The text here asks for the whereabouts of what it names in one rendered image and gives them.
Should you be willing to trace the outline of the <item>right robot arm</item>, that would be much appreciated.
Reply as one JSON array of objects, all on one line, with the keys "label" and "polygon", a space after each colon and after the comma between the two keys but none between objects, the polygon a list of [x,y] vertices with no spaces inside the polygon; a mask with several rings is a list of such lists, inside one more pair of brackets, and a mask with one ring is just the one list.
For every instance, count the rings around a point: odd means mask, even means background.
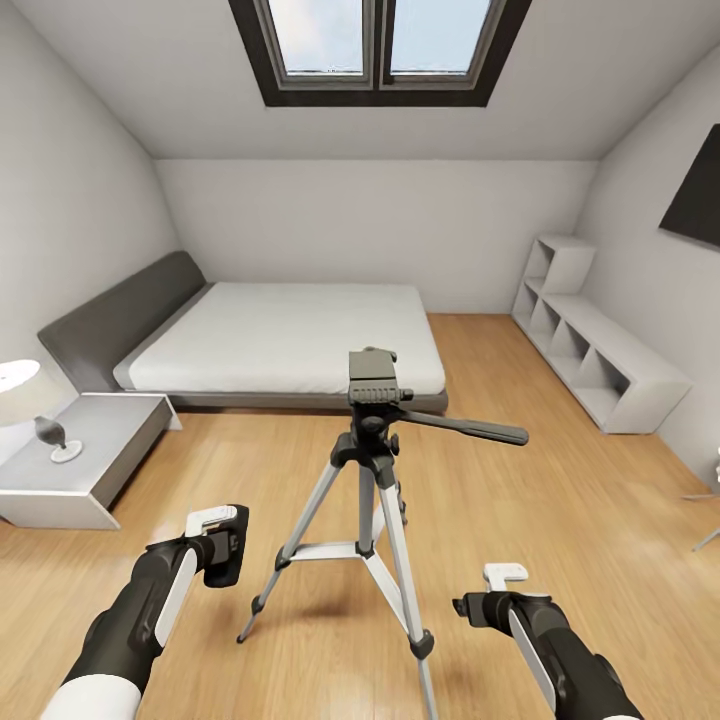
[{"label": "right robot arm", "polygon": [[522,565],[487,563],[483,578],[486,593],[453,599],[456,611],[472,627],[513,637],[557,720],[645,720],[613,666],[589,651],[552,596],[507,591],[505,583],[527,580]]}]

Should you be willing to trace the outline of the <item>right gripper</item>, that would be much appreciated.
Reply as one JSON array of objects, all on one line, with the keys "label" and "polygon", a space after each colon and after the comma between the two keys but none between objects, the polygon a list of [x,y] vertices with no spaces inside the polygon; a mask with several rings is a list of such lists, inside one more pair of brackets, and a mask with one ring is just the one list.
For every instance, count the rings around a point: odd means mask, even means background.
[{"label": "right gripper", "polygon": [[498,620],[498,604],[508,594],[510,594],[508,591],[465,593],[462,599],[452,601],[459,616],[468,617],[472,627],[492,627],[504,633],[504,628]]}]

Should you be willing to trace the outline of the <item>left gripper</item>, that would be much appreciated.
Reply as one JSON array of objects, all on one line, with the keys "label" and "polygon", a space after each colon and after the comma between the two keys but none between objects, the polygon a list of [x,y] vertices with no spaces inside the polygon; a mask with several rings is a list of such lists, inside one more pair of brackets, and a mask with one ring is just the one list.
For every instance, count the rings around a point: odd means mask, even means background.
[{"label": "left gripper", "polygon": [[207,566],[225,562],[232,556],[232,552],[238,550],[240,544],[240,536],[230,536],[229,531],[222,533],[211,534],[207,536],[196,536],[189,538],[190,541],[197,542],[202,548],[203,560],[200,570],[203,570]]}]

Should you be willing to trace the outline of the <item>digital camera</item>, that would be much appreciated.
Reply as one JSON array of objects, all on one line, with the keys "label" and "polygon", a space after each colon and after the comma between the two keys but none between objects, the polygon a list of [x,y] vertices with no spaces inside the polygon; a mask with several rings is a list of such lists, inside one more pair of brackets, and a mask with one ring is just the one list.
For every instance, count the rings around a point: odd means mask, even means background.
[{"label": "digital camera", "polygon": [[204,585],[209,588],[221,589],[234,586],[238,583],[246,546],[246,532],[250,508],[240,504],[234,504],[233,507],[237,508],[237,518],[234,521],[207,528],[208,535],[229,531],[230,536],[240,536],[238,550],[232,552],[229,560],[204,568]]}]

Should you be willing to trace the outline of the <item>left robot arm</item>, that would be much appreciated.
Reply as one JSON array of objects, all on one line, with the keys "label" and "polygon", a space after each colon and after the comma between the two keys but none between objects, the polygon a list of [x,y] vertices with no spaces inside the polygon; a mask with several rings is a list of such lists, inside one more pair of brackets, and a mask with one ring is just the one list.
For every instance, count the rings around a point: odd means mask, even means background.
[{"label": "left robot arm", "polygon": [[207,528],[236,518],[233,505],[191,512],[184,536],[145,547],[130,583],[89,627],[81,656],[39,720],[135,720],[195,573],[238,550],[240,536],[208,535]]}]

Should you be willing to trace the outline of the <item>camera tripod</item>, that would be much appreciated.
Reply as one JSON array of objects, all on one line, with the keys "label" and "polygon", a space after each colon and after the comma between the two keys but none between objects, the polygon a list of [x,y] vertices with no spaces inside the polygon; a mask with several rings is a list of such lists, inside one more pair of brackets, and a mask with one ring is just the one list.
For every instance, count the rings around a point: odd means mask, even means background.
[{"label": "camera tripod", "polygon": [[[401,484],[394,466],[395,455],[400,453],[399,436],[395,433],[388,438],[389,425],[400,419],[518,446],[529,442],[529,433],[522,427],[401,410],[398,405],[400,402],[411,402],[414,390],[398,387],[394,368],[398,362],[396,352],[368,346],[360,352],[349,352],[348,356],[348,402],[352,409],[350,431],[338,436],[329,462],[287,544],[280,548],[276,556],[274,571],[267,586],[260,597],[253,599],[252,615],[241,636],[237,637],[237,643],[243,643],[283,569],[293,561],[361,559],[409,638],[410,650],[417,658],[429,720],[438,720],[427,663],[435,640],[429,629],[422,628],[403,531],[403,525],[408,525],[406,503],[401,498]],[[359,540],[301,545],[300,541],[313,517],[349,459],[359,464]],[[377,510],[373,511],[375,485],[378,486],[381,500]],[[375,549],[385,525],[399,585]]]}]

